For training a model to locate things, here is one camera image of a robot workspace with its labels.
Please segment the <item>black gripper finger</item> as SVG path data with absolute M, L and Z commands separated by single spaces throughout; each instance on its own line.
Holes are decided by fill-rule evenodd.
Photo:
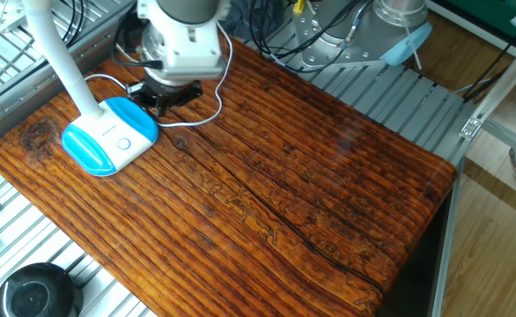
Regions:
M 164 117 L 166 112 L 173 106 L 171 100 L 167 97 L 154 97 L 151 110 L 157 117 Z
M 147 86 L 143 82 L 135 84 L 126 84 L 127 98 L 138 105 L 148 106 L 151 101 L 150 95 L 147 93 Z

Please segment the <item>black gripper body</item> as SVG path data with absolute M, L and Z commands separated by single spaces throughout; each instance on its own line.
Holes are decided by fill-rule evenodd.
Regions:
M 203 94 L 199 80 L 186 85 L 168 85 L 147 77 L 144 83 L 146 85 L 144 104 L 148 108 L 181 107 Z

